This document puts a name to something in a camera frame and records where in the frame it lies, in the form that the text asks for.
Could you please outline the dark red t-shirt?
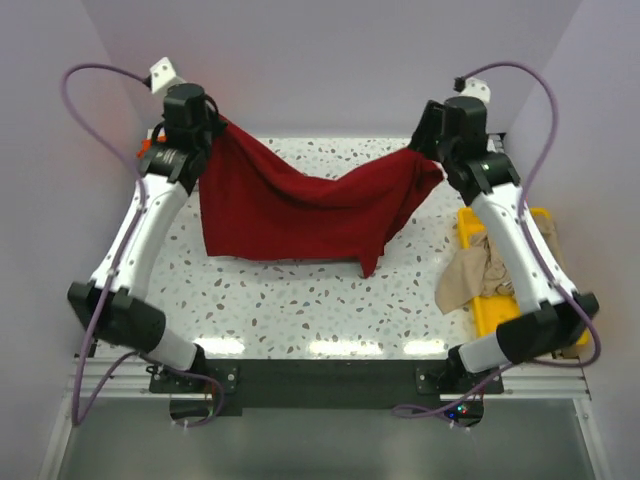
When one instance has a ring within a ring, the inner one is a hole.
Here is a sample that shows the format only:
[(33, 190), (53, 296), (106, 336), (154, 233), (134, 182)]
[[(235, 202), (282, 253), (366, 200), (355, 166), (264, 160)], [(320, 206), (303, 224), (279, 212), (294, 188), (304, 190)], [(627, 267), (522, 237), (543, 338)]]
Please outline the dark red t-shirt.
[(356, 261), (370, 277), (386, 244), (443, 179), (435, 162), (409, 148), (338, 179), (308, 176), (229, 124), (199, 179), (205, 251), (251, 261)]

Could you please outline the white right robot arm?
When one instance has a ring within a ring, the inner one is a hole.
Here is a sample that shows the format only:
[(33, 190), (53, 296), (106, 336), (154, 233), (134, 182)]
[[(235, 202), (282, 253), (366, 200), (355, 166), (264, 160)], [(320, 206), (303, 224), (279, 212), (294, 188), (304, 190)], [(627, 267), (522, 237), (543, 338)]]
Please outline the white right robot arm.
[(469, 392), (481, 373), (534, 361), (572, 346), (592, 327), (599, 303), (564, 273), (539, 232), (510, 158), (490, 151), (487, 108), (478, 98), (429, 101), (410, 148), (441, 164), (496, 244), (511, 278), (520, 314), (482, 338), (450, 349), (448, 386)]

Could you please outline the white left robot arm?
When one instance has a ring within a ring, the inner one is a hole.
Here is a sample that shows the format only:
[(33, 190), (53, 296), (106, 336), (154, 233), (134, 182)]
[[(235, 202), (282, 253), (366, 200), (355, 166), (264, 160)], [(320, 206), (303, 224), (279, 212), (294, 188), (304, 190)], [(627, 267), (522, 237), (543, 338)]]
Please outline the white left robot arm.
[(128, 348), (172, 370), (185, 392), (207, 380), (204, 354), (172, 331), (165, 314), (146, 300), (161, 245), (211, 157), (226, 124), (213, 99), (193, 83), (168, 89), (163, 120), (135, 172), (134, 195), (123, 224), (103, 261), (86, 283), (74, 282), (67, 298), (95, 339)]

